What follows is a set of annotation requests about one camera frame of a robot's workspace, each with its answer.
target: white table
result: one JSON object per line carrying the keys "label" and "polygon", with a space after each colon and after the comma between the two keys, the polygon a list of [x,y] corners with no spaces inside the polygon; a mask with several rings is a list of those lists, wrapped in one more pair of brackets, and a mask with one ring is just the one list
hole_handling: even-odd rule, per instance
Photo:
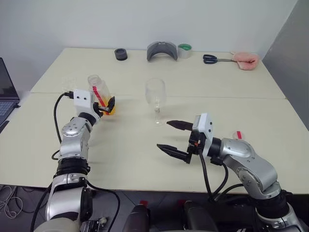
{"label": "white table", "polygon": [[[159,77],[165,81],[169,96],[285,98],[261,61],[255,70],[244,71],[235,62],[206,65],[202,61],[205,53],[193,52],[190,58],[177,62],[165,55],[148,62],[146,51],[128,50],[128,59],[118,61],[112,49],[66,48],[32,92],[88,89],[87,77],[98,74],[115,95],[144,95],[145,81]],[[232,57],[230,53],[211,54]]]}
{"label": "white table", "polygon": [[[58,96],[31,93],[0,134],[0,183],[46,187],[52,181],[57,162],[50,157],[59,148],[53,121]],[[256,152],[274,165],[282,188],[309,193],[309,132],[287,100],[168,97],[162,109],[166,120],[191,122],[203,112],[211,113],[215,137],[231,137],[241,130]],[[59,126],[73,116],[72,100],[62,100]],[[102,118],[91,134],[90,182],[108,189],[205,191],[197,156],[187,165],[156,147],[168,144],[185,151],[189,131],[156,127],[153,121],[144,98],[116,96],[115,115]],[[223,168],[209,164],[208,173],[211,188],[217,188]],[[236,183],[230,172],[226,186]]]}

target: robotic arm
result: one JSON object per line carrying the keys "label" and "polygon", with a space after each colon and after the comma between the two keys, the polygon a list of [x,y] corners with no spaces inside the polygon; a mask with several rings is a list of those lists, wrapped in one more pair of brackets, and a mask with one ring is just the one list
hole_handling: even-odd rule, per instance
{"label": "robotic arm", "polygon": [[87,188],[88,141],[92,127],[103,116],[101,111],[111,112],[115,98],[110,99],[108,107],[94,102],[89,91],[75,90],[73,98],[78,117],[62,128],[58,168],[46,206],[47,221],[35,232],[79,232],[82,222],[92,215],[92,194]]}
{"label": "robotic arm", "polygon": [[244,140],[214,138],[212,121],[208,114],[201,114],[194,123],[169,121],[169,125],[190,130],[189,146],[186,152],[178,151],[169,145],[157,145],[168,155],[190,163],[192,154],[202,151],[203,157],[209,156],[211,163],[232,169],[243,183],[255,203],[260,220],[271,229],[305,232],[277,181],[274,167],[256,154],[252,146]]}

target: white wall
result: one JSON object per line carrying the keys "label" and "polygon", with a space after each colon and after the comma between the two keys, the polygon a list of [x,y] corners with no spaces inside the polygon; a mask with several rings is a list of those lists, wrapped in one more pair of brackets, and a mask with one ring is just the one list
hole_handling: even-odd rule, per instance
{"label": "white wall", "polygon": [[264,56],[296,0],[0,0],[0,56],[30,89],[64,47],[153,41]]}

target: laptop screen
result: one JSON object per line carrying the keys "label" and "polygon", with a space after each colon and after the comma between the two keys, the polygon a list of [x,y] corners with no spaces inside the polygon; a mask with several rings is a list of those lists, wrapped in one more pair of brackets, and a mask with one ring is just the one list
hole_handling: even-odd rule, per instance
{"label": "laptop screen", "polygon": [[0,99],[19,99],[2,58],[0,58]]}

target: laptop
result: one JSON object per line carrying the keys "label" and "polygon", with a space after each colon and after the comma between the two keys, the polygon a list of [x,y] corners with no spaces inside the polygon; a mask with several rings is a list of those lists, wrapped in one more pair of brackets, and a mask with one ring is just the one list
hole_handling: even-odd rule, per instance
{"label": "laptop", "polygon": [[19,107],[19,97],[10,75],[0,58],[0,125],[10,115],[14,108]]}

